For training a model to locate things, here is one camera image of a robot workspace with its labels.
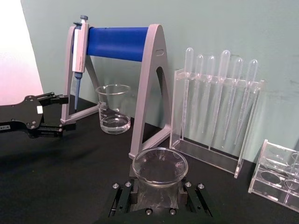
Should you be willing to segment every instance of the blue pipette tip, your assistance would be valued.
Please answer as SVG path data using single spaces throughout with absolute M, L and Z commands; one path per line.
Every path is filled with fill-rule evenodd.
M 76 94 L 75 94 L 75 112 L 76 112 L 77 111 L 77 106 L 78 106 L 78 98 L 79 98 L 79 92 L 80 92 L 80 83 L 81 83 L 82 73 L 81 72 L 75 72 L 74 76 L 77 79 Z

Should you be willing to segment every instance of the pipette holder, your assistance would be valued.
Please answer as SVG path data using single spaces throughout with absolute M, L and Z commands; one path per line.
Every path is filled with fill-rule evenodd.
M 220 107 L 217 114 L 216 129 L 210 130 L 211 116 L 213 114 L 213 107 L 215 107 L 215 97 L 213 98 L 213 91 L 210 93 L 209 104 L 207 108 L 206 120 L 200 121 L 201 114 L 199 113 L 199 108 L 193 108 L 191 102 L 193 97 L 198 97 L 203 94 L 202 91 L 197 91 L 198 96 L 194 96 L 194 86 L 195 82 L 199 82 L 200 89 L 204 88 L 205 83 L 208 80 L 206 74 L 188 74 L 184 70 L 175 71 L 174 77 L 174 87 L 173 87 L 173 102 L 172 102 L 172 115 L 171 115 L 171 137 L 170 137 L 170 148 L 176 149 L 184 154 L 187 154 L 193 158 L 200 161 L 206 162 L 212 166 L 218 167 L 229 173 L 234 174 L 235 178 L 238 177 L 239 172 L 243 164 L 243 154 L 246 148 L 247 138 L 250 132 L 250 125 L 254 117 L 254 112 L 256 109 L 256 103 L 258 95 L 263 84 L 260 82 L 251 82 L 248 85 L 246 80 L 239 80 L 236 82 L 235 79 L 225 78 L 223 82 L 219 81 L 218 76 L 213 76 L 211 80 L 211 90 L 215 88 L 216 85 L 223 85 L 223 88 L 236 87 L 238 95 L 243 97 L 245 89 L 250 90 L 250 100 L 248 101 L 246 119 L 242 123 L 241 133 L 237 135 L 237 118 L 240 114 L 240 103 L 237 103 L 237 99 L 233 102 L 232 115 L 234 119 L 231 119 L 230 126 L 228 128 L 227 138 L 223 140 L 223 135 L 225 131 L 225 125 L 221 123 L 223 114 L 225 114 L 228 107 L 227 98 L 223 94 L 220 101 Z M 192 122 L 195 125 L 190 124 L 191 117 L 193 117 Z M 201 133 L 201 127 L 199 123 L 205 124 L 207 128 Z M 237 135 L 236 144 L 234 144 L 235 136 Z
M 265 140 L 248 192 L 299 212 L 299 152 Z
M 70 96 L 72 81 L 72 47 L 75 26 L 70 27 L 65 60 L 64 94 Z M 163 28 L 160 24 L 151 24 L 141 28 L 90 28 L 88 33 L 85 67 L 94 89 L 100 85 L 91 56 L 141 62 L 141 73 L 136 103 L 135 122 L 132 136 L 130 158 L 145 148 L 158 146 L 169 137 L 171 131 L 170 77 L 168 72 L 167 51 Z M 165 126 L 144 143 L 143 131 L 150 90 L 154 76 L 158 76 L 164 107 Z M 61 122 L 71 123 L 98 112 L 98 106 L 70 114 L 70 105 L 63 105 Z

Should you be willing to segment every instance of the plastic dropper pipette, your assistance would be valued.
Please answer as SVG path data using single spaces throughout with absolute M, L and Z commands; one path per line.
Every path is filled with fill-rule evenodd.
M 242 123 L 244 121 L 245 111 L 246 111 L 249 94 L 250 94 L 250 86 L 256 78 L 257 64 L 258 64 L 257 60 L 251 60 L 249 62 L 249 66 L 248 66 L 248 70 L 247 70 L 247 74 L 246 74 L 246 87 L 245 87 L 244 97 L 243 97 L 243 101 L 242 101 L 242 105 L 241 105 L 241 109 L 240 109 L 240 115 L 239 115 L 239 119 L 238 119 L 237 134 L 235 136 L 235 144 L 237 143 L 237 140 L 238 140 L 238 137 L 240 134 L 240 130 L 242 127 Z
M 236 86 L 240 80 L 242 68 L 243 68 L 243 59 L 241 59 L 239 57 L 234 62 L 234 68 L 233 68 L 233 74 L 232 74 L 232 79 L 234 79 L 234 84 L 232 86 L 232 91 L 230 92 L 230 95 L 229 95 L 228 108 L 226 110 L 226 115 L 225 115 L 225 130 L 224 130 L 223 140 L 225 140 L 226 132 L 228 130 L 228 124 L 230 121 L 230 116 L 231 116 L 232 108 L 233 108 L 233 104 L 234 104 Z
M 198 106 L 199 106 L 199 84 L 200 84 L 200 78 L 202 75 L 202 67 L 204 62 L 204 57 L 202 55 L 198 55 L 196 57 L 196 65 L 195 65 L 195 84 L 194 84 L 194 93 L 192 98 L 192 109 L 191 109 L 191 130 L 196 133 L 195 125 L 196 125 L 196 119 L 198 117 Z
M 209 56 L 207 59 L 207 66 L 206 66 L 206 86 L 205 86 L 205 92 L 202 99 L 202 106 L 200 107 L 200 116 L 202 118 L 200 119 L 199 127 L 201 133 L 205 130 L 205 122 L 206 122 L 206 113 L 207 113 L 207 106 L 209 103 L 209 96 L 210 96 L 210 89 L 211 89 L 211 81 L 214 76 L 214 70 L 215 70 L 215 57 Z
M 193 68 L 193 49 L 188 48 L 185 55 L 185 86 L 184 86 L 184 98 L 183 98 L 183 114 L 182 114 L 182 138 L 185 136 L 186 127 L 186 113 L 187 113 L 187 102 L 188 102 L 188 89 L 189 89 L 189 78 Z
M 223 51 L 221 54 L 221 57 L 220 57 L 220 64 L 219 64 L 219 70 L 218 70 L 218 82 L 216 83 L 216 92 L 215 92 L 216 101 L 215 101 L 215 107 L 214 107 L 214 112 L 213 112 L 212 132 L 211 132 L 210 138 L 209 138 L 209 142 L 210 142 L 209 147 L 211 147 L 215 128 L 216 128 L 223 83 L 224 83 L 224 81 L 226 79 L 226 75 L 228 73 L 229 59 L 230 59 L 230 52 L 228 50 Z

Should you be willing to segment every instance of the light green backdrop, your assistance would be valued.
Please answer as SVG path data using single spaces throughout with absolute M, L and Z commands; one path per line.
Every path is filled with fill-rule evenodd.
M 259 61 L 266 80 L 246 159 L 253 161 L 264 139 L 294 147 L 299 133 L 299 1 L 297 0 L 22 0 L 44 92 L 63 92 L 68 28 L 81 14 L 97 27 L 161 23 L 170 72 L 182 68 L 187 47 L 219 55 L 228 49 Z M 105 84 L 129 84 L 137 94 L 140 64 L 94 59 Z M 96 102 L 88 76 L 80 96 Z M 162 104 L 155 80 L 147 121 L 161 125 Z

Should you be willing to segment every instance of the robotic arm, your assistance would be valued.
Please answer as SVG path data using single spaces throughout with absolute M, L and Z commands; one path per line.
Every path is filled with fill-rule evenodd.
M 75 130 L 76 123 L 46 124 L 43 107 L 67 103 L 69 103 L 68 96 L 56 96 L 51 92 L 39 96 L 26 96 L 19 104 L 0 106 L 0 133 L 24 131 L 30 138 L 61 137 L 63 130 Z

